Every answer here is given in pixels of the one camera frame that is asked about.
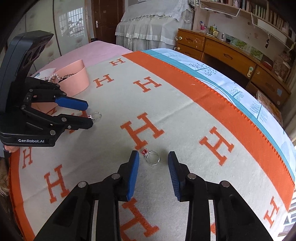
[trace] metal screw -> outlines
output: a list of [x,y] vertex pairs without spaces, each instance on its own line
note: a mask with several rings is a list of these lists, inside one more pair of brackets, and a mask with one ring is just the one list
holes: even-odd
[[189,173],[189,174],[187,175],[187,177],[188,177],[189,179],[195,179],[195,178],[196,178],[196,175],[195,175],[194,173]]
[[80,187],[80,188],[84,188],[85,186],[86,186],[86,182],[84,182],[84,181],[78,183],[78,187]]
[[222,181],[222,182],[221,182],[221,185],[222,185],[223,187],[225,187],[225,188],[230,187],[230,183],[227,182],[227,181]]
[[116,180],[116,179],[120,178],[120,174],[119,173],[114,173],[114,174],[112,174],[111,177],[112,177],[112,179]]

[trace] silver ring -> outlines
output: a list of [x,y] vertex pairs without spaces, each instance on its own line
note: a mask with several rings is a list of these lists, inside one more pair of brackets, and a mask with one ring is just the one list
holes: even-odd
[[[93,118],[93,115],[95,114],[99,114],[99,118]],[[100,112],[95,112],[95,113],[92,113],[91,115],[88,115],[88,118],[91,118],[93,121],[98,121],[99,119],[102,118],[102,114]]]
[[[157,161],[155,164],[151,164],[151,163],[149,163],[149,161],[148,161],[148,156],[149,156],[150,153],[155,153],[155,154],[158,156],[158,161]],[[151,166],[155,166],[155,165],[157,165],[157,164],[159,163],[159,161],[160,161],[160,156],[159,156],[159,154],[158,154],[157,152],[155,152],[155,151],[148,151],[147,155],[145,156],[145,160],[146,160],[146,162],[147,162],[149,165],[151,165]]]

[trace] drawer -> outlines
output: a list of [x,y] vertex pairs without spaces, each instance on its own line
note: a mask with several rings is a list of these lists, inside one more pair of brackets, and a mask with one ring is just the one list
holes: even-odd
[[277,106],[281,107],[289,93],[268,72],[257,66],[251,81]]
[[180,52],[180,53],[183,53],[191,58],[194,58],[194,59],[197,59],[197,60],[201,60],[202,58],[202,52],[196,50],[196,49],[193,49],[193,48],[190,48],[188,46],[185,46],[185,45],[182,45],[180,43],[177,43],[177,47],[175,49],[176,51]]
[[205,44],[205,37],[195,33],[184,32],[182,30],[179,30],[176,40],[177,43],[197,49],[199,51],[203,51]]
[[259,89],[250,82],[246,88],[246,91],[256,98],[256,94],[257,94],[257,91],[259,91]]
[[252,76],[256,67],[256,63],[246,56],[211,39],[206,40],[204,53],[226,63],[230,67],[245,75],[247,78]]

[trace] brown wooden door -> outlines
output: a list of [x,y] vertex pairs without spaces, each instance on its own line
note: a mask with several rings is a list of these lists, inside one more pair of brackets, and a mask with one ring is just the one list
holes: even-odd
[[116,44],[115,30],[123,15],[123,0],[92,0],[95,37]]

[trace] orange stitching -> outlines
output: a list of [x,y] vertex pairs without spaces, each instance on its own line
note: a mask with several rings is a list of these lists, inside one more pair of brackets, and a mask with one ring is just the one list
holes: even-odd
[[288,171],[288,168],[285,164],[285,162],[283,161],[282,157],[280,156],[280,154],[277,152],[277,150],[274,148],[274,146],[271,144],[271,142],[266,138],[266,136],[262,133],[262,131],[240,110],[238,109],[234,104],[232,104],[231,102],[229,102],[226,98],[224,98],[221,94],[219,94],[217,91],[215,91],[214,89],[212,89],[211,87],[207,86],[205,83],[203,83],[202,81],[200,81],[199,79],[193,77],[192,75],[186,73],[183,70],[178,69],[177,67],[170,65],[166,62],[164,62],[166,65],[175,68],[177,71],[179,71],[180,73],[186,74],[187,76],[189,76],[190,78],[192,78],[194,81],[199,81],[201,84],[203,84],[207,89],[209,89],[210,91],[213,91],[216,95],[218,95],[220,98],[222,98],[227,104],[229,104],[232,108],[234,108],[240,115],[242,115],[244,118],[247,118],[247,121],[257,129],[257,131],[260,132],[261,136],[263,137],[263,139],[267,142],[267,144],[272,148],[272,150],[274,151],[274,153],[278,156],[278,158],[280,159],[280,161],[282,162],[282,164],[284,165],[286,171],[289,174],[290,180],[293,183],[293,186],[295,187],[295,183],[292,179],[292,176],[290,174],[290,172]]

